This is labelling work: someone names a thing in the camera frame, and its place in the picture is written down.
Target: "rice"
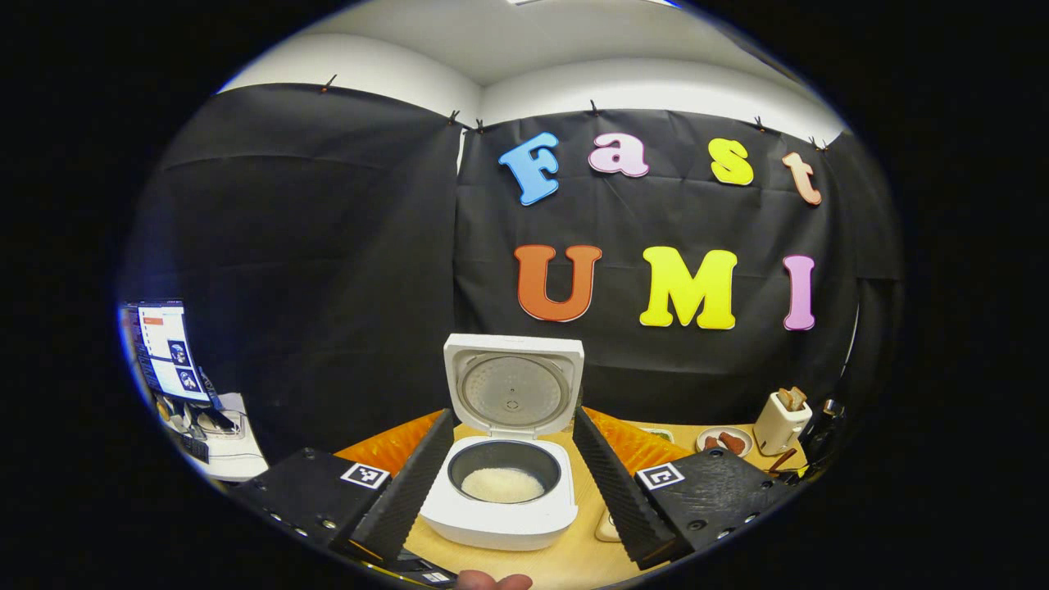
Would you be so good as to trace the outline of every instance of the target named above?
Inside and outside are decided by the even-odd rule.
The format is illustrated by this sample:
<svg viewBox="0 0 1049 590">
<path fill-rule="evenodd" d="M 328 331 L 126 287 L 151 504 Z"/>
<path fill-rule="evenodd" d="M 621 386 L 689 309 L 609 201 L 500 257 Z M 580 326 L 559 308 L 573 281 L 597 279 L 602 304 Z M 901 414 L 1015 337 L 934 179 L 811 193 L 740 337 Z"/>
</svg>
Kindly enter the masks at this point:
<svg viewBox="0 0 1049 590">
<path fill-rule="evenodd" d="M 463 480 L 463 491 L 485 502 L 514 504 L 542 496 L 542 484 L 520 469 L 487 467 Z"/>
</svg>

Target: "white wall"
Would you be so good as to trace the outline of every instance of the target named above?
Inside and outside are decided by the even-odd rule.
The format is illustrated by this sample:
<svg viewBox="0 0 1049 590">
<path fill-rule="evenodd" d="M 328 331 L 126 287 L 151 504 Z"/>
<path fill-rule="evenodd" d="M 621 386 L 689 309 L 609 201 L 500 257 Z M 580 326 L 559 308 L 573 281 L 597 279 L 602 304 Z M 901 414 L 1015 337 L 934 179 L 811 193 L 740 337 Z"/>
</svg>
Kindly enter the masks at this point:
<svg viewBox="0 0 1049 590">
<path fill-rule="evenodd" d="M 552 67 L 484 89 L 485 125 L 536 114 L 598 109 L 680 110 L 762 123 L 831 143 L 844 124 L 827 107 L 772 82 L 723 67 L 671 60 L 617 59 Z"/>
<path fill-rule="evenodd" d="M 293 37 L 248 65 L 220 91 L 274 82 L 324 84 L 383 94 L 474 125 L 480 87 L 458 71 L 404 47 L 354 35 Z"/>
</svg>

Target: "desk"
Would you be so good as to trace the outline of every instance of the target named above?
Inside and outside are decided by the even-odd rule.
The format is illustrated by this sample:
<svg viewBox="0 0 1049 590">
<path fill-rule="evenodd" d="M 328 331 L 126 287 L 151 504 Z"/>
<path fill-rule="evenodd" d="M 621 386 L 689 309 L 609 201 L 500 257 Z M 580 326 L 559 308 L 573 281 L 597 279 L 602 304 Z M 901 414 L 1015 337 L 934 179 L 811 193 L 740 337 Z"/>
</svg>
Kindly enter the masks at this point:
<svg viewBox="0 0 1049 590">
<path fill-rule="evenodd" d="M 695 451 L 695 438 L 709 426 L 685 426 L 679 424 L 657 424 L 651 422 L 626 421 L 642 428 L 665 428 L 673 434 L 675 442 Z M 753 437 L 753 424 L 735 424 Z M 455 428 L 455 440 L 464 437 L 484 436 L 466 424 Z M 539 437 L 555 442 L 569 451 L 572 477 L 576 491 L 579 515 L 553 545 L 538 551 L 496 551 L 478 549 L 452 543 L 433 531 L 421 518 L 405 542 L 405 549 L 437 566 L 453 572 L 464 569 L 478 569 L 500 580 L 513 573 L 523 573 L 535 582 L 536 590 L 593 590 L 616 584 L 643 573 L 626 555 L 621 543 L 598 541 L 594 536 L 598 521 L 604 514 L 605 505 L 601 492 L 594 483 L 586 464 L 583 462 L 571 433 L 556 433 Z M 805 452 L 797 442 L 798 452 L 788 459 L 782 469 L 796 469 L 805 466 Z M 759 469 L 768 469 L 778 457 L 764 457 L 752 449 L 745 461 Z M 652 571 L 663 565 L 648 570 Z"/>
<path fill-rule="evenodd" d="M 205 441 L 208 444 L 208 463 L 184 452 L 183 456 L 207 478 L 223 482 L 247 482 L 270 468 L 259 445 L 255 441 L 255 433 L 252 430 L 251 422 L 244 414 L 244 401 L 240 394 L 222 394 L 218 396 L 222 404 L 222 413 L 236 414 L 241 420 L 241 430 L 243 437 L 236 439 L 222 439 L 217 437 L 209 438 Z M 172 430 L 185 434 L 185 428 L 179 428 L 171 420 L 164 421 L 165 426 Z"/>
</svg>

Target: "computer monitor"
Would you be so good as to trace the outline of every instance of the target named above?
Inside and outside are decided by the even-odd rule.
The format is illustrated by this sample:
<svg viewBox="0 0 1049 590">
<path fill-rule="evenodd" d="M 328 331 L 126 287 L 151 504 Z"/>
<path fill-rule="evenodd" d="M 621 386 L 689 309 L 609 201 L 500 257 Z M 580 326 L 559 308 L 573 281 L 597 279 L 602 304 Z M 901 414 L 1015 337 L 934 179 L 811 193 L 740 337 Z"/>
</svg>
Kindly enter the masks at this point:
<svg viewBox="0 0 1049 590">
<path fill-rule="evenodd" d="M 217 397 L 190 350 L 185 314 L 177 299 L 125 302 L 120 319 L 125 354 L 144 396 L 214 406 Z"/>
</svg>

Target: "wooden table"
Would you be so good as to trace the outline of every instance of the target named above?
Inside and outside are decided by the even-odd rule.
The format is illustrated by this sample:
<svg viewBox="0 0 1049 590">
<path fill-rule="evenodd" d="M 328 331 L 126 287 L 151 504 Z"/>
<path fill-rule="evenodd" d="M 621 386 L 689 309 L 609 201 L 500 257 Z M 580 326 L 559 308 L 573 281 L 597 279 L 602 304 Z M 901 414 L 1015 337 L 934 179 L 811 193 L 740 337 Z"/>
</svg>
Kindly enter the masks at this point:
<svg viewBox="0 0 1049 590">
<path fill-rule="evenodd" d="M 673 434 L 676 444 L 693 452 L 695 438 L 710 427 L 627 422 L 642 428 L 667 429 Z M 753 424 L 733 425 L 753 438 Z M 455 428 L 455 440 L 483 435 L 466 424 Z M 594 535 L 598 522 L 604 515 L 605 505 L 594 478 L 591 477 L 579 450 L 572 442 L 571 433 L 556 433 L 540 439 L 557 443 L 569 451 L 576 504 L 579 506 L 579 514 L 575 522 L 553 545 L 538 551 L 478 549 L 446 540 L 434 532 L 422 518 L 418 518 L 405 542 L 405 548 L 453 572 L 476 569 L 488 572 L 496 580 L 513 573 L 523 573 L 535 582 L 533 586 L 535 590 L 593 590 L 643 573 L 626 555 L 621 543 L 598 541 Z M 797 448 L 797 452 L 783 463 L 780 469 L 797 469 L 805 466 L 807 462 L 805 452 L 796 442 L 794 447 Z M 778 456 L 765 457 L 754 448 L 744 459 L 759 469 L 768 469 Z M 644 571 L 652 571 L 660 567 L 663 566 Z"/>
</svg>

